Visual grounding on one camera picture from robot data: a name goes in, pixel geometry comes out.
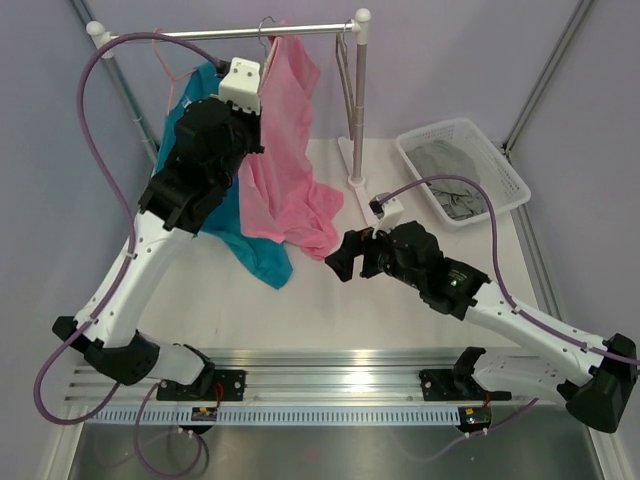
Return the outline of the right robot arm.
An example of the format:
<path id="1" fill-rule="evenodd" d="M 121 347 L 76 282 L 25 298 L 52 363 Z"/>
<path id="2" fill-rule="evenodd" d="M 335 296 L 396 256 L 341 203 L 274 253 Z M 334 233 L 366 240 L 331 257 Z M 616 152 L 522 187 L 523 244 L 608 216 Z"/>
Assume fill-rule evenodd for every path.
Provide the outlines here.
<path id="1" fill-rule="evenodd" d="M 631 339 L 605 339 L 516 302 L 487 274 L 446 257 L 436 237 L 415 221 L 389 232 L 350 230 L 325 263 L 347 282 L 357 258 L 361 277 L 394 278 L 432 310 L 491 330 L 527 352 L 500 356 L 468 347 L 452 367 L 420 372 L 425 399 L 506 401 L 522 395 L 562 405 L 594 430 L 617 431 L 639 376 Z"/>

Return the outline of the cream hanger with metal hook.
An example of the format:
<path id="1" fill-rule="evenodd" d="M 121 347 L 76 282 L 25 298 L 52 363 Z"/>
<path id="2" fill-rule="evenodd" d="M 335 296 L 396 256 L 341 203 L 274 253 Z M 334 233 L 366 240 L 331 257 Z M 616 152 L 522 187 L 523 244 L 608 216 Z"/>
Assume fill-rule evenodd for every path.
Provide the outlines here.
<path id="1" fill-rule="evenodd" d="M 262 95 L 262 90 L 264 88 L 264 84 L 268 76 L 269 69 L 270 69 L 273 55 L 274 55 L 274 53 L 272 52 L 274 36 L 271 34 L 267 35 L 263 32 L 263 30 L 266 28 L 265 23 L 268 23 L 269 27 L 271 27 L 271 26 L 276 26 L 277 21 L 271 15 L 267 15 L 261 20 L 261 22 L 258 25 L 257 39 L 259 44 L 262 46 L 263 53 L 264 53 L 264 62 L 262 63 L 261 70 L 260 70 L 260 82 L 258 87 L 259 95 Z"/>

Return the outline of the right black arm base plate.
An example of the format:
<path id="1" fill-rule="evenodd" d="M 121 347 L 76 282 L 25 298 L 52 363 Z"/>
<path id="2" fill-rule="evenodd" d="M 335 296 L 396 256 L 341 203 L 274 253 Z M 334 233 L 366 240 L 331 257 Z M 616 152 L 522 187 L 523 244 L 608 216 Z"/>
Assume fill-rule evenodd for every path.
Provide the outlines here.
<path id="1" fill-rule="evenodd" d="M 510 401 L 508 391 L 490 391 L 480 386 L 470 375 L 453 369 L 423 369 L 418 378 L 426 402 Z"/>

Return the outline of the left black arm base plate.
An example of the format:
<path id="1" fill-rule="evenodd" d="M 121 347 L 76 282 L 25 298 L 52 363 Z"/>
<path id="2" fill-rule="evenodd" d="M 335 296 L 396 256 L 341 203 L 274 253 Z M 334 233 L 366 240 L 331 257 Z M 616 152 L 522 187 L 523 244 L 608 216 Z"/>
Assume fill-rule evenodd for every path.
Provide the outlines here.
<path id="1" fill-rule="evenodd" d="M 204 369 L 189 385 L 163 380 L 156 399 L 161 402 L 240 402 L 245 387 L 245 370 Z"/>

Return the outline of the pink t shirt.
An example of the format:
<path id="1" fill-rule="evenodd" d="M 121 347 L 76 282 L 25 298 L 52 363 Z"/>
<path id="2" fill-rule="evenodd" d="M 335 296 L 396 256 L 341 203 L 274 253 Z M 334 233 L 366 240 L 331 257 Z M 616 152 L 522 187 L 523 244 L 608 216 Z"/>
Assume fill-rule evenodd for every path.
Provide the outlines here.
<path id="1" fill-rule="evenodd" d="M 291 243 L 316 260 L 338 243 L 333 220 L 344 203 L 341 191 L 316 180 L 306 155 L 319 76 L 300 38 L 273 41 L 260 87 L 264 152 L 247 157 L 239 171 L 242 233 Z"/>

